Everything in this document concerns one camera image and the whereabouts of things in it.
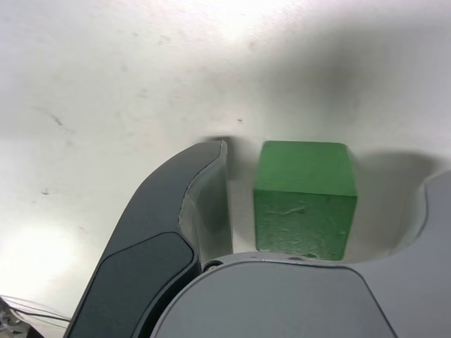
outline white table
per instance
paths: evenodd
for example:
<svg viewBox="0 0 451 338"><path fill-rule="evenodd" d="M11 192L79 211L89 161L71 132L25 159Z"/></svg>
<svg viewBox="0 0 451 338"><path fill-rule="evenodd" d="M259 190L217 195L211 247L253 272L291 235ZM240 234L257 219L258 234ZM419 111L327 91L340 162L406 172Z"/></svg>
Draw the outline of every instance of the white table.
<svg viewBox="0 0 451 338"><path fill-rule="evenodd" d="M234 140L237 251L254 247L266 139L350 146L348 261L387 254L405 200L450 167L446 1L5 0L0 13L0 294L72 315L137 186L207 137Z"/></svg>

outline wire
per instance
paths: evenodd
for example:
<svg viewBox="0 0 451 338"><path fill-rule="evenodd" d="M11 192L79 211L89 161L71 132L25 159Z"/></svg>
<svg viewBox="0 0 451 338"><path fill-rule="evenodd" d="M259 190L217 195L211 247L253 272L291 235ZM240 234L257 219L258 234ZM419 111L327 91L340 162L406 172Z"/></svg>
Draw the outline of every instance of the wire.
<svg viewBox="0 0 451 338"><path fill-rule="evenodd" d="M49 314L51 314L51 315L56 315L56 316L58 316L58 317L61 317L61 318L70 320L69 317L66 317L66 316L64 316L64 315L59 315L58 313L55 313L55 312L51 312L51 311L47 311L47 310L42 310L41 308L34 308L33 306L29 306L29 305L25 305L25 304L22 304L22 303L18 303L17 301L12 301L12 300L10 300L10 299L5 299L5 300L6 300L6 303L13 303L13 304L15 304L15 305L23 306L23 307L25 307L25 308L31 308L32 310L36 310L36 311L39 311L39 312L49 313Z"/></svg>
<svg viewBox="0 0 451 338"><path fill-rule="evenodd" d="M33 320L38 320L38 321L40 321L40 322L42 322L42 323L46 323L47 325L43 325L43 324L41 324L41 323L34 323L34 322L32 322L31 320L29 320L29 319L27 319L27 318L24 318L23 315L21 315L21 314L15 312L13 309L10 309L10 312L11 312L12 314L14 314L15 317L17 317L18 319L20 319L20 320L22 320L23 322L28 323L28 324L36 324L36 325L45 326L45 327L60 327L61 329L67 330L67 327L66 327L66 326L54 324L54 323L51 323L51 322L47 322L46 320L39 319L39 318L33 318L33 317L30 316Z"/></svg>
<svg viewBox="0 0 451 338"><path fill-rule="evenodd" d="M22 314L24 314L24 315L29 315L29 316L31 316L31 317L50 318L50 319L61 320L62 322L70 323L70 320L69 320L69 319L66 319L66 318L60 318L60 317L55 317L55 316L52 316L52 315L41 315L41 314L39 314L39 313L27 312L27 311L24 311L24 310L20 310L20 309L18 309L18 308L13 308L13 307L11 307L11 306L10 306L10 309L11 309L11 310L14 310L15 312L22 313Z"/></svg>
<svg viewBox="0 0 451 338"><path fill-rule="evenodd" d="M35 307L33 307L33 306L29 306L29 305L27 305L27 304L23 304L23 303L19 303L19 302L18 302L18 301L22 301L22 302L34 304L34 305L36 305L36 306L42 306L42 307L45 307L45 308L49 308L48 306L45 306L45 305L40 304L40 303L36 303L36 302L34 302L34 301L28 301L28 300L22 299L22 298L17 298L17 297L12 297L12 296L6 296L5 294L0 294L0 298L3 298L7 303L14 303L14 304L19 305L19 306L24 306L24 307L26 307L26 308L31 308L31 309L36 310L36 311L39 311L39 312L49 313L49 314L51 314L51 315L56 315L56 316L58 316L58 317L62 317L62 318L65 318L65 319L67 319L67 320L70 320L70 317L68 317L68 316L66 316L66 315L60 315L59 313L56 313L56 312L51 312L51 311L48 311L48 310L42 310L41 308L35 308Z"/></svg>

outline dark gray gripper pad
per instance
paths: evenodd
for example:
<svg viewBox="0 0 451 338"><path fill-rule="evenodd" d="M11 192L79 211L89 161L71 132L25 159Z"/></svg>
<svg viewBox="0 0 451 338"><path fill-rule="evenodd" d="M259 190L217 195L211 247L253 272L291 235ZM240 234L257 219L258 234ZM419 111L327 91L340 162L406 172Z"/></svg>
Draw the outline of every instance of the dark gray gripper pad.
<svg viewBox="0 0 451 338"><path fill-rule="evenodd" d="M196 144L165 162L122 214L65 338L148 337L161 312L201 272L180 236L178 216L193 178L221 154L221 142Z"/></svg>

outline green block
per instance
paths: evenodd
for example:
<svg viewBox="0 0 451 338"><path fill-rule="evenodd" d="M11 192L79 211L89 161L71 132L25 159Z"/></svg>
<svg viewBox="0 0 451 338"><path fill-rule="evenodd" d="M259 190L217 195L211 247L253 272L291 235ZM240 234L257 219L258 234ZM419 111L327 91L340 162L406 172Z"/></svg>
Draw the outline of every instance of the green block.
<svg viewBox="0 0 451 338"><path fill-rule="evenodd" d="M263 145L254 186L258 250L339 261L356 204L344 144L270 141Z"/></svg>

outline cable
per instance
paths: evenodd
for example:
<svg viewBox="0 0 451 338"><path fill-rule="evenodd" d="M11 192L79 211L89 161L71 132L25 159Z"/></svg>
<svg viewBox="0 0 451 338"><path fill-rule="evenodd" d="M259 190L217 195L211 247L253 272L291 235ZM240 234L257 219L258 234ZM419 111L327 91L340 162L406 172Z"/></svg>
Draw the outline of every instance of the cable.
<svg viewBox="0 0 451 338"><path fill-rule="evenodd" d="M59 317L55 317L52 315L41 315L39 313L32 313L32 312L27 312L24 310L20 310L18 308L13 308L13 307L9 307L11 310L14 310L15 312L19 312L19 313L23 313L24 315L29 315L31 317L43 317L43 318L50 318L50 319L54 319L54 320L61 320L62 322L67 322L70 323L69 319L65 319L65 318L59 318Z"/></svg>
<svg viewBox="0 0 451 338"><path fill-rule="evenodd" d="M17 317L18 319L22 320L22 321L25 322L25 323L28 323L28 324L36 324L36 325L45 326L45 327L60 327L61 329L67 330L67 327L66 327L66 326L54 324L54 323L51 323L51 322L47 322L47 321L45 321L45 320L43 320L43 319L33 318L33 317L30 316L33 320L38 320L38 321L40 321L40 322L46 323L47 325L43 325L43 324L41 324L41 323L34 323L34 322L32 322L31 320L29 320L29 319L27 319L27 318L24 318L23 315L20 315L18 312L14 311L13 309L10 309L10 311L11 311L12 314L14 314L15 317Z"/></svg>
<svg viewBox="0 0 451 338"><path fill-rule="evenodd" d="M42 310L41 308L35 308L35 307L33 307L33 306L29 306L29 305L27 305L27 304L23 304L23 303L19 303L19 302L18 302L18 301L22 301L22 302L34 304L34 305L36 305L36 306L42 306L42 307L45 307L45 308L49 308L49 309L51 309L51 310L54 310L54 309L52 309L52 308L50 308L50 307L48 307L48 306L45 306L45 305L40 304L40 303L37 303L37 302L35 302L35 301L28 301L28 300L26 300L26 299L22 299L22 298L18 298L18 297L6 296L5 294L0 294L0 298L3 298L7 303L14 303L14 304L19 305L19 306L24 306L24 307L26 307L26 308L31 308L31 309L36 310L36 311L39 311L39 312L49 313L49 314L51 314L51 315L56 315L56 316L58 316L58 317L62 317L62 318L65 318L65 319L67 319L67 320L70 320L70 318L69 318L68 316L66 316L66 315L60 315L59 313L56 313L56 312L51 312L51 311L48 311L48 310Z"/></svg>
<svg viewBox="0 0 451 338"><path fill-rule="evenodd" d="M51 314L51 315L56 315L56 316L58 316L58 317L60 317L60 318L64 318L64 319L70 320L69 317L66 317L66 316L64 316L64 315L59 315L58 313L55 313L55 312L51 312L51 311L47 311L47 310L42 310L41 308L34 308L34 307L32 307L32 306L25 305L25 304L22 304L22 303L18 303L17 301L12 301L12 300L10 300L10 299L6 299L6 302L7 302L7 303L13 303L13 304L19 305L19 306L23 306L23 307L25 307L25 308L31 308L32 310L36 310L36 311L39 311L39 312L49 313L49 314Z"/></svg>

